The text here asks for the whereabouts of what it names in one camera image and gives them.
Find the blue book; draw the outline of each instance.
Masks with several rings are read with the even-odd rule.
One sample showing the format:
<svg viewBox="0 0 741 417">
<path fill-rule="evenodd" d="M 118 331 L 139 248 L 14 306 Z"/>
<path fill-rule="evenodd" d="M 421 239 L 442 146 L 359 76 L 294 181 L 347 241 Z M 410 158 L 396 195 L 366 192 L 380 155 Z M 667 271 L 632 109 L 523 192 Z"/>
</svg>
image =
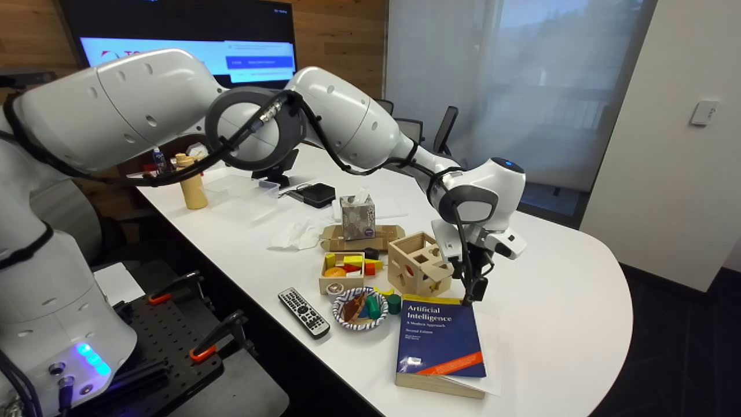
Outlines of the blue book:
<svg viewBox="0 0 741 417">
<path fill-rule="evenodd" d="M 396 385 L 484 396 L 486 378 L 472 306 L 403 301 Z"/>
</svg>

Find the tray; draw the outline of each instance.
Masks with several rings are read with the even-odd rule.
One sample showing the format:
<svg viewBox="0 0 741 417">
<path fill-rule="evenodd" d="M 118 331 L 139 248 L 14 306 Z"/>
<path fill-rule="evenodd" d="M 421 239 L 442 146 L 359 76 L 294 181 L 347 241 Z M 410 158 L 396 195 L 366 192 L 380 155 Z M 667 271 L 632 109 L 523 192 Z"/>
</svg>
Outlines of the tray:
<svg viewBox="0 0 741 417">
<path fill-rule="evenodd" d="M 377 225 L 375 236 L 366 241 L 345 241 L 343 227 L 333 225 L 322 232 L 322 248 L 327 253 L 364 253 L 368 248 L 377 253 L 387 253 L 389 241 L 403 239 L 403 229 L 398 225 Z"/>
</svg>

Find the monitor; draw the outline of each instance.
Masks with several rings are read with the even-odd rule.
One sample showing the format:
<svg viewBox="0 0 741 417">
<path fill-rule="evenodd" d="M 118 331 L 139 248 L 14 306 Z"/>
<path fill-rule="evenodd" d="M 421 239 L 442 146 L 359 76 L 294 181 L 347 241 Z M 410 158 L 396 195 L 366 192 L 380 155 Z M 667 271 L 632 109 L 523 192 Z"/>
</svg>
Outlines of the monitor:
<svg viewBox="0 0 741 417">
<path fill-rule="evenodd" d="M 222 86 L 283 88 L 296 72 L 292 7 L 245 0 L 60 0 L 79 63 L 183 49 Z"/>
</svg>

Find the table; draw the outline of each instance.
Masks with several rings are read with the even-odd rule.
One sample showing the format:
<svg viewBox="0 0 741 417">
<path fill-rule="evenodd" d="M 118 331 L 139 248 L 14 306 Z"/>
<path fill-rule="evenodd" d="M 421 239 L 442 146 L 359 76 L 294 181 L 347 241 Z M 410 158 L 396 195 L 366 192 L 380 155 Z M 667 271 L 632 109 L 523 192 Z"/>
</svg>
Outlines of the table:
<svg viewBox="0 0 741 417">
<path fill-rule="evenodd" d="M 438 213 L 408 176 L 377 171 L 347 176 L 320 148 L 301 146 L 289 171 L 294 185 L 329 183 L 338 195 L 368 192 L 377 222 L 408 234 L 431 232 Z M 458 398 L 394 385 L 398 320 L 380 331 L 331 329 L 313 341 L 280 306 L 278 292 L 296 287 L 320 313 L 320 248 L 273 250 L 280 236 L 313 236 L 336 218 L 276 190 L 248 171 L 218 167 L 204 174 L 208 209 L 188 211 L 178 185 L 141 195 L 229 280 L 255 299 L 317 359 L 384 415 L 588 415 L 618 378 L 632 334 L 632 301 L 611 250 L 597 239 L 526 213 L 512 227 L 528 241 L 519 259 L 496 259 L 486 299 L 475 303 L 484 359 L 496 380 L 486 398 Z"/>
</svg>

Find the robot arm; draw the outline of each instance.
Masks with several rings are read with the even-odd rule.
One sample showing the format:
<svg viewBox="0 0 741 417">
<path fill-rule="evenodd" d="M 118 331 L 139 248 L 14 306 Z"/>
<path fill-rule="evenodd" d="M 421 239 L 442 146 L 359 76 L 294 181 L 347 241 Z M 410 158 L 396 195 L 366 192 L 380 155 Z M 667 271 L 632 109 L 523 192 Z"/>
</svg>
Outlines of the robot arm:
<svg viewBox="0 0 741 417">
<path fill-rule="evenodd" d="M 266 104 L 250 102 L 239 88 L 220 88 L 183 51 L 76 72 L 28 90 L 0 114 L 0 350 L 35 385 L 44 415 L 53 415 L 58 403 L 49 364 L 81 364 L 79 350 L 97 352 L 95 364 L 104 366 L 95 373 L 83 364 L 67 366 L 81 387 L 90 387 L 74 394 L 72 405 L 79 405 L 109 387 L 137 334 L 107 306 L 74 241 L 51 234 L 32 215 L 30 192 L 60 174 L 86 176 L 183 134 L 218 141 L 222 148 L 213 158 L 229 153 L 250 167 L 269 167 L 303 139 L 280 127 L 280 114 L 296 114 L 296 104 L 313 114 L 308 120 L 317 132 L 327 132 L 324 146 L 340 167 L 343 160 L 364 169 L 401 160 L 431 176 L 428 199 L 445 220 L 435 227 L 438 239 L 463 241 L 447 255 L 463 257 L 465 301 L 484 294 L 477 259 L 500 248 L 521 253 L 523 243 L 509 232 L 526 183 L 521 169 L 489 160 L 463 171 L 403 137 L 366 93 L 324 70 L 301 70 Z"/>
<path fill-rule="evenodd" d="M 401 160 L 431 176 L 428 202 L 445 220 L 435 225 L 435 234 L 449 257 L 463 257 L 465 248 L 454 246 L 461 232 L 465 243 L 486 253 L 516 257 L 526 248 L 509 229 L 526 185 L 516 164 L 486 160 L 463 171 L 403 137 L 375 100 L 320 67 L 296 72 L 285 90 L 306 102 L 327 137 L 327 151 L 340 160 L 361 169 Z M 303 139 L 285 139 L 273 118 L 280 107 L 289 104 L 266 109 L 259 127 L 232 151 L 234 158 L 255 169 L 269 167 Z M 185 51 L 141 53 L 76 72 L 14 102 L 25 148 L 32 146 L 49 155 L 46 162 L 65 164 L 72 174 L 120 164 L 185 132 L 232 139 L 257 111 L 250 95 L 220 88 Z"/>
</svg>

